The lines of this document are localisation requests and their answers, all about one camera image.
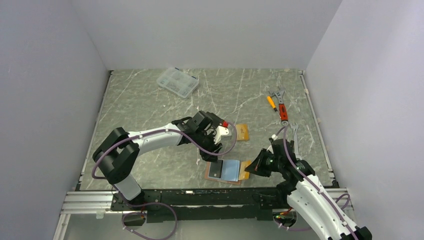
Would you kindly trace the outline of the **brown leather card holder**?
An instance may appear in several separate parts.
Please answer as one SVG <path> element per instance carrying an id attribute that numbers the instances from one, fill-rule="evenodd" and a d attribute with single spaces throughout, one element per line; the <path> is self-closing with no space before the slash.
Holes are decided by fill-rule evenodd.
<path id="1" fill-rule="evenodd" d="M 241 162 L 243 162 L 243 161 L 236 160 L 236 159 L 223 160 L 222 175 L 221 175 L 220 179 L 208 177 L 210 162 L 207 162 L 204 178 L 206 180 L 210 180 L 210 181 L 240 186 L 242 184 L 242 181 L 246 181 L 246 180 L 239 180 L 238 179 Z"/>

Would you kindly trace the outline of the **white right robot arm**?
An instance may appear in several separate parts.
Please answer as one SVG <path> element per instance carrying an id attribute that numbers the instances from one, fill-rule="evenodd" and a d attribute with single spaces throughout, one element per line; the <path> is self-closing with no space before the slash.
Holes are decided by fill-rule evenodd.
<path id="1" fill-rule="evenodd" d="M 280 207 L 293 208 L 321 240 L 372 239 L 370 230 L 358 226 L 331 198 L 309 163 L 296 158 L 289 141 L 276 135 L 269 141 L 270 149 L 263 148 L 245 171 L 261 177 L 282 175 L 275 194 Z"/>

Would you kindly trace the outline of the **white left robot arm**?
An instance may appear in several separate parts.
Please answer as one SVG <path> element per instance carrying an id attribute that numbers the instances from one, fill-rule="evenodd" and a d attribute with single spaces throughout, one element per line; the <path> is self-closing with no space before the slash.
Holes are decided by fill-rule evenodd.
<path id="1" fill-rule="evenodd" d="M 138 156 L 170 146 L 194 144 L 206 162 L 216 162 L 221 155 L 223 137 L 231 135 L 229 123 L 212 112 L 198 111 L 194 116 L 173 120 L 164 126 L 144 131 L 126 131 L 115 128 L 92 154 L 95 166 L 92 177 L 102 178 L 124 197 L 131 210 L 144 203 L 145 193 L 131 171 Z"/>

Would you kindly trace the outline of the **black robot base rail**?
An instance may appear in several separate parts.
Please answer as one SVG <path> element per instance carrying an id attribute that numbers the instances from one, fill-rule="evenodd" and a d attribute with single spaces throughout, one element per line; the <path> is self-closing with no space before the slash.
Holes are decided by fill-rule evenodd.
<path id="1" fill-rule="evenodd" d="M 111 211 L 143 211 L 148 223 L 191 220 L 271 221 L 289 209 L 276 187 L 144 189 L 143 199 L 126 204 L 112 195 Z"/>

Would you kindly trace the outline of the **black VIP credit card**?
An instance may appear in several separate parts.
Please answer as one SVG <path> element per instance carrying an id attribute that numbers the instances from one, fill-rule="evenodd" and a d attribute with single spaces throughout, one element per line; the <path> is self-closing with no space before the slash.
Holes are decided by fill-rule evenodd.
<path id="1" fill-rule="evenodd" d="M 216 162 L 211 162 L 209 164 L 207 176 L 209 178 L 220 179 L 222 177 L 223 163 L 224 161 L 221 159 L 218 159 Z"/>

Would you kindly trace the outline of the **gold credit card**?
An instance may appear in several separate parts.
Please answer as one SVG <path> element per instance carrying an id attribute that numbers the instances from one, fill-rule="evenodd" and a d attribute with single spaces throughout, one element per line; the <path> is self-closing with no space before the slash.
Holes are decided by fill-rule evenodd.
<path id="1" fill-rule="evenodd" d="M 251 160 L 241 161 L 240 162 L 240 168 L 239 168 L 239 175 L 238 180 L 244 181 L 249 179 L 250 173 L 246 171 L 246 168 L 252 163 Z"/>

